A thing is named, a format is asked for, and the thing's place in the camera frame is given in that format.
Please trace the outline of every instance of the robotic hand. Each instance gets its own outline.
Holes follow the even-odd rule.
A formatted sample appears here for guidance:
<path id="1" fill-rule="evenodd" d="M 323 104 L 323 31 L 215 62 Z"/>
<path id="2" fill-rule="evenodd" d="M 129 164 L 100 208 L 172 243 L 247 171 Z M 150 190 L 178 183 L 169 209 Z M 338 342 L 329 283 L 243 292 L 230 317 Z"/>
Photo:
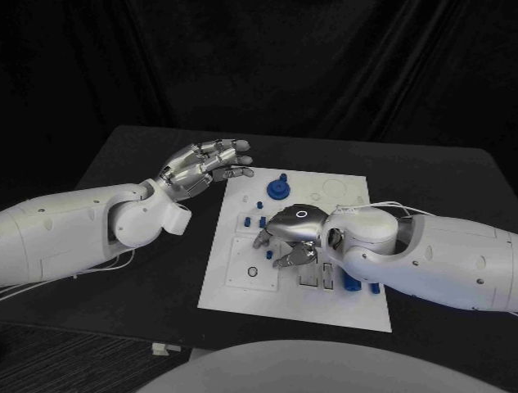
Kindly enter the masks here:
<path id="1" fill-rule="evenodd" d="M 518 235 L 498 228 L 430 215 L 397 219 L 374 207 L 338 206 L 326 215 L 293 205 L 254 248 L 273 236 L 293 247 L 274 267 L 307 264 L 323 252 L 361 282 L 459 309 L 518 312 Z"/>
<path id="2" fill-rule="evenodd" d="M 253 176 L 250 144 L 192 144 L 155 179 L 41 196 L 0 211 L 0 287 L 64 278 L 149 244 L 162 228 L 182 235 L 191 211 L 178 201 L 237 176 Z"/>

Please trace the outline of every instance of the silver robotic hand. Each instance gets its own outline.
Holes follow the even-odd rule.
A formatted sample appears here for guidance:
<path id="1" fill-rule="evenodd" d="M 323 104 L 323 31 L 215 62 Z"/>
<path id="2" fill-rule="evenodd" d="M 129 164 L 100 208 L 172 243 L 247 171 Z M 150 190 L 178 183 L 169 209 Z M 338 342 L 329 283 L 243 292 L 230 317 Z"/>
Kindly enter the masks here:
<path id="1" fill-rule="evenodd" d="M 251 177 L 253 170 L 247 167 L 231 168 L 232 165 L 248 165 L 253 159 L 240 156 L 247 151 L 247 141 L 218 139 L 186 146 L 168 160 L 153 179 L 173 201 L 195 197 L 211 182 L 234 178 Z"/>
<path id="2" fill-rule="evenodd" d="M 309 264 L 318 258 L 320 247 L 320 230 L 328 214 L 312 205 L 292 205 L 280 211 L 256 237 L 254 248 L 267 246 L 270 238 L 280 238 L 290 246 L 292 252 L 274 261 L 274 268 Z"/>

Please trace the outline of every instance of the blue object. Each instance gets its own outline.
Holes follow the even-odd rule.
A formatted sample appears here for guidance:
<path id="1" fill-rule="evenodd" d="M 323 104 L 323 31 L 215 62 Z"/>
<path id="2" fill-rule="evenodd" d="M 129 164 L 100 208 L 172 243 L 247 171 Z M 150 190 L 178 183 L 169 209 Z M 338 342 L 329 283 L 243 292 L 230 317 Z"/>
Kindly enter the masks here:
<path id="1" fill-rule="evenodd" d="M 380 294 L 380 284 L 377 282 L 371 284 L 371 291 L 375 295 Z"/>
<path id="2" fill-rule="evenodd" d="M 280 178 L 274 182 L 269 183 L 267 194 L 277 201 L 284 199 L 290 195 L 290 186 L 287 183 L 286 174 L 280 175 Z"/>
<path id="3" fill-rule="evenodd" d="M 357 292 L 361 290 L 361 281 L 355 280 L 345 272 L 344 272 L 344 288 L 346 291 Z"/>

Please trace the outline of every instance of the black table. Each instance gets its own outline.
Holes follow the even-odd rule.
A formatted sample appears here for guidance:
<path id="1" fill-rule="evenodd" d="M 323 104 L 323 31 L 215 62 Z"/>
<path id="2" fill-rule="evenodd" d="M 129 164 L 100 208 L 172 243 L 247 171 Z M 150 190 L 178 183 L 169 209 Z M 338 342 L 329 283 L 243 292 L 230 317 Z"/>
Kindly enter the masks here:
<path id="1" fill-rule="evenodd" d="M 518 233 L 518 200 L 489 154 L 476 149 L 322 141 L 121 126 L 80 189 L 140 183 L 191 142 L 244 138 L 254 166 L 367 176 L 372 201 Z M 163 233 L 121 270 L 64 279 L 0 303 L 0 323 L 217 350 L 253 341 L 306 339 L 374 346 L 518 389 L 518 318 L 434 305 L 387 288 L 393 333 L 198 308 L 224 183 L 186 201 L 182 237 Z"/>

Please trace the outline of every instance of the white round object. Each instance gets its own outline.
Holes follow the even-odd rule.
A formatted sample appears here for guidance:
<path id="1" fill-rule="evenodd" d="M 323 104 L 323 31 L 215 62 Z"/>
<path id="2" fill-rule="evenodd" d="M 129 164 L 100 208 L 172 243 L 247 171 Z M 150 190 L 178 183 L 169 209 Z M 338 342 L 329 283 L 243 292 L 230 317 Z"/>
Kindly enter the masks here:
<path id="1" fill-rule="evenodd" d="M 333 198 L 341 198 L 346 194 L 346 185 L 339 180 L 331 178 L 323 183 L 323 191 Z"/>
<path id="2" fill-rule="evenodd" d="M 160 392 L 502 392 L 410 356 L 323 341 L 234 346 L 183 364 L 139 393 Z"/>

